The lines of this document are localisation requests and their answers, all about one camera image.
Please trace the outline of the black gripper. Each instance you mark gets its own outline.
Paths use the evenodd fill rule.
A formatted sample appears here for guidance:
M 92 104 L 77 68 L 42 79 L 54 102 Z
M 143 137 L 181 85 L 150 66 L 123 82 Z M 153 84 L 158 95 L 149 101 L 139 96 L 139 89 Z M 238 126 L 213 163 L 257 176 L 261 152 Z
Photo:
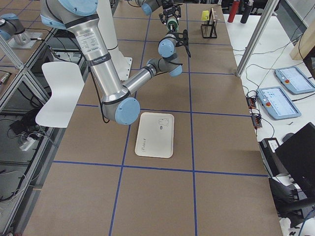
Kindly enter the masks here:
M 166 25 L 169 20 L 178 20 L 181 18 L 181 4 L 175 3 L 173 0 L 162 0 L 163 12 L 159 14 L 159 18 L 162 24 Z
M 182 33 L 180 33 L 180 32 L 173 32 L 172 34 L 176 38 L 176 46 L 175 47 L 184 46 L 188 57 L 191 58 L 191 53 L 190 53 L 190 50 L 189 50 L 188 30 L 185 29 L 185 30 L 183 30 Z

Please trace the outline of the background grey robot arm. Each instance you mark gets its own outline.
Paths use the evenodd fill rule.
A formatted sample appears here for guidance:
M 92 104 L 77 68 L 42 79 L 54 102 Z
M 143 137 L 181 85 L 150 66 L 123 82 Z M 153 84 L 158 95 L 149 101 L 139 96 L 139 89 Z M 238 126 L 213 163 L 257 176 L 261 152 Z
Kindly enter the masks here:
M 37 40 L 42 39 L 41 32 L 29 32 L 13 13 L 0 16 L 0 35 L 13 49 L 31 49 Z

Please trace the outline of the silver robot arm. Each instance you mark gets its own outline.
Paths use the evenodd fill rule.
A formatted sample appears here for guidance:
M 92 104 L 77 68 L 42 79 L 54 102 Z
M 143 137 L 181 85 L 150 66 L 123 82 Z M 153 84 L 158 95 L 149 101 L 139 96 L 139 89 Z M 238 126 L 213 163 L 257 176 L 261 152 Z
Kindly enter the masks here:
M 182 73 L 177 47 L 189 50 L 188 31 L 178 31 L 181 17 L 179 3 L 172 0 L 138 0 L 146 15 L 151 15 L 162 7 L 159 14 L 162 24 L 167 26 L 167 34 L 159 41 L 159 59 L 150 59 L 140 71 L 125 82 L 121 82 L 110 50 L 104 39 L 106 34 L 99 30 L 101 4 L 96 0 L 42 0 L 41 20 L 46 26 L 67 30 L 74 34 L 92 77 L 100 86 L 103 97 L 99 98 L 104 122 L 110 120 L 118 124 L 130 125 L 140 113 L 139 102 L 132 95 L 155 75 L 169 73 L 176 77 Z
M 162 7 L 162 12 L 158 15 L 162 24 L 166 25 L 169 20 L 181 18 L 181 4 L 173 0 L 134 0 L 135 6 L 142 8 L 146 15 L 151 15 L 158 8 Z

